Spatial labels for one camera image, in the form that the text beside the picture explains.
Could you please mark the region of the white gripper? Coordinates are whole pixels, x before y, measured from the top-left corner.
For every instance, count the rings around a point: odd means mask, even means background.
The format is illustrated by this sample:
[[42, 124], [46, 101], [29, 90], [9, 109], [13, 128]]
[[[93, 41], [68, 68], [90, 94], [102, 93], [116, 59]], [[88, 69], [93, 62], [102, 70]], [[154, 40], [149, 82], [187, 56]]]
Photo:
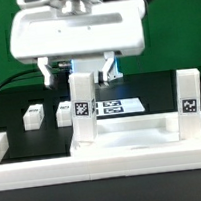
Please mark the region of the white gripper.
[[70, 60], [104, 54], [98, 82], [108, 86], [117, 56], [135, 55], [145, 48], [141, 20], [144, 0], [124, 0], [95, 4], [86, 15], [61, 16], [59, 10], [38, 7], [21, 10], [14, 17], [10, 48], [14, 58], [37, 66], [48, 89], [57, 87], [50, 59]]

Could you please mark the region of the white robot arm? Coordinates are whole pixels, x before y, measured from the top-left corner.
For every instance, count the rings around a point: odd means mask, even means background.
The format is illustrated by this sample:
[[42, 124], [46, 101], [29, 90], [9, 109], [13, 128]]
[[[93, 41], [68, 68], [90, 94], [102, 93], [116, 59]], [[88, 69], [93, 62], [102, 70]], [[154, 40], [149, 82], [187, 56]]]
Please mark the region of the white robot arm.
[[55, 87], [53, 62], [83, 60], [98, 81], [114, 76], [115, 59], [137, 56], [145, 48], [141, 20], [152, 0], [17, 0], [10, 48], [21, 63], [35, 63], [44, 84]]

